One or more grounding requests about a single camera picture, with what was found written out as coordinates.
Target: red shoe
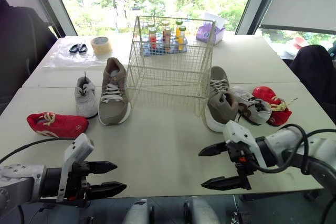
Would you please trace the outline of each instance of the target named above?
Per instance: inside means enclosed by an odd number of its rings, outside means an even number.
[[[31,114],[27,117],[29,126],[37,134],[51,137],[75,138],[89,126],[88,120],[77,115],[59,115],[52,112]]]
[[[267,123],[270,125],[280,126],[286,123],[290,115],[292,114],[292,112],[289,111],[289,109],[287,108],[289,103],[286,104],[283,99],[278,98],[274,91],[269,87],[257,87],[253,90],[252,95],[256,98],[264,100],[265,102],[268,102],[271,105],[272,114],[267,121]]]

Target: wire basket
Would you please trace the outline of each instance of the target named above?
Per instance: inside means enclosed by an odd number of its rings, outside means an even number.
[[[171,44],[162,41],[162,21],[169,22]],[[200,116],[209,90],[215,22],[182,19],[186,26],[182,44],[176,42],[177,18],[138,16],[130,53],[127,95],[132,104],[169,106]],[[148,23],[154,23],[156,43],[149,41]],[[210,25],[207,43],[196,40],[198,28]]]

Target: packing tape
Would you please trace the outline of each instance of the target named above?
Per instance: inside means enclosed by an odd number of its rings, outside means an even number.
[[[94,38],[91,41],[91,46],[96,55],[107,55],[112,52],[112,47],[107,37]]]

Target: purple box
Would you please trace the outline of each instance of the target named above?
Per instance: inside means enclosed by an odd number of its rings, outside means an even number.
[[[203,26],[200,26],[196,34],[196,39],[203,41],[203,42],[208,42],[210,31],[211,31],[211,26],[212,26],[211,24],[205,24]],[[222,40],[224,31],[225,31],[225,27],[223,27],[222,29],[219,29],[217,26],[215,26],[214,45],[216,45],[218,42]]]

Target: test tube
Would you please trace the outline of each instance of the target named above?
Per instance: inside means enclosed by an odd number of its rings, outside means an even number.
[[[172,30],[169,27],[165,27],[163,31],[164,31],[164,42],[163,42],[164,50],[166,52],[169,52],[170,51],[170,35],[171,35]]]
[[[169,21],[168,20],[163,20],[162,21],[162,41],[163,43],[165,42],[165,39],[164,39],[164,33],[165,33],[165,28],[169,25]]]
[[[185,26],[180,26],[180,34],[178,35],[179,51],[183,50],[184,47],[184,33],[186,31]]]
[[[154,24],[154,22],[148,22],[148,23],[147,23],[147,26],[148,26],[148,39],[149,39],[149,37],[150,37],[150,32],[149,32],[149,30],[150,30],[151,28],[155,27],[155,24]]]
[[[178,19],[176,21],[176,40],[178,40],[180,35],[180,26],[183,24],[183,21],[181,19]]]
[[[156,48],[156,28],[149,28],[149,41],[151,42],[152,49]]]

